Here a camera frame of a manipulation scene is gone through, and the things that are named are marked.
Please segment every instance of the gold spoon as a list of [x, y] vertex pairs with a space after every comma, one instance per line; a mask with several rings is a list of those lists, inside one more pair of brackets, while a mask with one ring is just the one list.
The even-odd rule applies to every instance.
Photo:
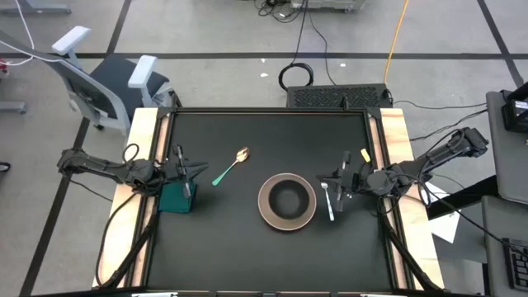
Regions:
[[213, 186], [218, 185], [220, 181], [222, 180], [222, 178], [224, 178], [225, 175], [228, 174], [229, 170], [233, 168], [233, 166], [235, 166], [237, 163], [246, 161], [246, 159], [248, 158], [248, 155], [249, 155], [249, 148], [243, 147], [241, 150], [239, 150], [237, 153], [237, 159], [233, 162], [233, 164], [231, 164], [231, 166], [229, 166], [229, 168], [226, 171], [224, 171], [224, 173], [222, 173], [219, 177], [217, 177], [213, 181]]

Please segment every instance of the chair backrest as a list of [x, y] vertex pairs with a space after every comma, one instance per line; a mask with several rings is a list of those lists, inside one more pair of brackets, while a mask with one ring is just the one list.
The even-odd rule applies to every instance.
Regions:
[[64, 80], [69, 98], [75, 101], [82, 116], [97, 125], [117, 128], [128, 133], [130, 119], [123, 101], [114, 92], [65, 59], [34, 50], [3, 31], [0, 31], [0, 40], [41, 59], [54, 69]]

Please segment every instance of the concrete floor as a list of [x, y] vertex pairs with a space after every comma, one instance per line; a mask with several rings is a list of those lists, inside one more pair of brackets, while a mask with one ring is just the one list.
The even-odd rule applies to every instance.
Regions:
[[[0, 4], [12, 3], [2, 0]], [[79, 53], [105, 53], [125, 0], [57, 0], [73, 13], [67, 16], [27, 16], [38, 50], [51, 45], [76, 25], [92, 28]], [[523, 0], [487, 1], [494, 21], [512, 53], [528, 53]], [[329, 52], [386, 53], [398, 21], [403, 0], [369, 0], [363, 11], [313, 12], [313, 21], [328, 40]], [[280, 24], [259, 17], [252, 1], [237, 0], [133, 0], [119, 35], [118, 53], [275, 53], [293, 52], [301, 18]], [[26, 41], [17, 16], [0, 15], [0, 30]], [[324, 43], [307, 24], [301, 52], [323, 52]], [[397, 53], [500, 54], [497, 42], [475, 0], [421, 0], [409, 4]], [[0, 45], [0, 53], [11, 53]], [[315, 72], [315, 84], [329, 80], [322, 59], [300, 59]], [[82, 59], [89, 72], [101, 60]], [[286, 95], [277, 83], [280, 70], [290, 59], [160, 59], [157, 71], [167, 76], [185, 106], [284, 106]], [[380, 83], [383, 59], [330, 59], [336, 83]], [[521, 75], [528, 76], [528, 61], [517, 60]], [[68, 108], [60, 78], [40, 61], [10, 68], [11, 76], [0, 83], [0, 100], [25, 101], [25, 115], [0, 115], [0, 159], [12, 170], [0, 176], [0, 288], [2, 295], [18, 295], [27, 268], [48, 215], [60, 175], [56, 162], [62, 149], [70, 148], [81, 121]], [[306, 74], [291, 70], [286, 84], [304, 84]], [[424, 106], [472, 105], [484, 102], [491, 90], [513, 89], [515, 84], [501, 59], [396, 59], [388, 86], [395, 100]], [[411, 137], [427, 134], [456, 122], [478, 109], [427, 111], [401, 103]], [[461, 126], [477, 127], [489, 138], [486, 115]], [[413, 152], [425, 152], [439, 136], [412, 143]], [[83, 148], [91, 154], [120, 160], [125, 138], [114, 130], [87, 133]], [[475, 162], [457, 160], [438, 173], [469, 186], [494, 174], [493, 156], [487, 153]], [[77, 181], [112, 197], [112, 182], [77, 176]], [[451, 181], [435, 178], [446, 191], [458, 190]], [[46, 253], [33, 294], [86, 290], [93, 278], [101, 232], [109, 203], [70, 185], [59, 221]], [[441, 262], [448, 271], [446, 287], [475, 293], [481, 271], [451, 260]], [[460, 277], [468, 277], [466, 282]]]

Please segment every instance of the teal block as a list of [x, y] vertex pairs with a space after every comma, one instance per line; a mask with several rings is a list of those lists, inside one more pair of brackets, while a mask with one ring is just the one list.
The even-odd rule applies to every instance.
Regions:
[[186, 214], [191, 212], [192, 200], [195, 197], [196, 185], [191, 183], [191, 197], [186, 198], [184, 194], [185, 184], [173, 182], [163, 186], [159, 199], [159, 210]]

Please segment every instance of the white paper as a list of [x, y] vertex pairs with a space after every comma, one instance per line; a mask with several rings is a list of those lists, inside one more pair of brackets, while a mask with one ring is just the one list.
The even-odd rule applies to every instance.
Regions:
[[[431, 192], [435, 193], [438, 198], [444, 198], [449, 195], [439, 187], [434, 186], [429, 182], [427, 183], [427, 187], [429, 190], [431, 190]], [[422, 190], [422, 196], [424, 198], [427, 196], [424, 190]], [[431, 200], [433, 202], [436, 201], [435, 196], [431, 196]], [[430, 220], [429, 227], [431, 228], [431, 232], [433, 234], [446, 240], [448, 243], [453, 243], [455, 241], [456, 227], [458, 226], [459, 218], [460, 214], [452, 212], [450, 214], [443, 215], [440, 218]]]

